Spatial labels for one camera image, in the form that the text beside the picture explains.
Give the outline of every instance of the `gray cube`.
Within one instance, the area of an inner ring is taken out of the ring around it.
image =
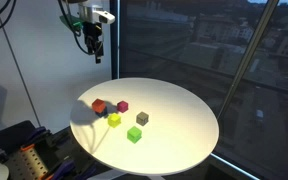
[[[136,122],[142,126],[144,126],[147,122],[148,122],[148,114],[146,114],[145,112],[140,112],[137,116],[136,116]]]

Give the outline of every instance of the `green cube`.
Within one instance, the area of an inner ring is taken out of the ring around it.
[[[133,126],[127,131],[127,139],[132,141],[134,144],[142,138],[142,131],[137,127]]]
[[[108,116],[107,122],[108,122],[108,125],[110,125],[111,127],[115,128],[116,126],[121,124],[121,116],[119,116],[116,113],[110,114]]]

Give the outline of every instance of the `white round table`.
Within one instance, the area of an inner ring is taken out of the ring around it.
[[[108,125],[91,109],[95,99],[106,102],[108,113],[125,101],[128,111],[118,114],[121,124]],[[149,115],[145,126],[136,123],[141,111]],[[71,129],[78,143],[101,163],[126,173],[171,175],[201,163],[219,137],[217,120],[199,97],[177,85],[154,79],[124,78],[101,83],[86,91],[71,112]],[[127,131],[142,130],[137,143]]]

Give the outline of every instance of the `pink cube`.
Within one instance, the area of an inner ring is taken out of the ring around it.
[[[125,101],[117,103],[117,110],[124,113],[125,111],[128,110],[128,103]]]

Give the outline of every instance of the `window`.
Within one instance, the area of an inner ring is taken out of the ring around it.
[[[172,16],[161,8],[154,19],[134,17],[141,13],[132,12],[151,11],[136,7],[136,0],[126,1],[129,11],[121,10],[125,16],[120,17],[121,24],[125,24],[120,31],[120,77],[147,77],[177,84],[199,96],[218,115],[249,45],[244,35],[253,35],[253,31],[240,30],[236,37],[222,42],[225,31],[220,33],[221,21],[238,24],[239,17],[246,16],[255,31],[265,4],[251,1],[219,1],[222,4],[218,6],[208,1],[161,1],[161,7],[173,8]],[[197,20],[180,20],[183,16]],[[284,29],[286,24],[278,22],[286,16],[288,5],[281,0],[274,21],[267,27],[268,34]],[[247,168],[254,165],[254,169],[274,174],[276,178],[272,179],[288,179],[288,31],[279,33],[276,49],[257,47],[229,109],[218,120],[220,139],[215,151]]]

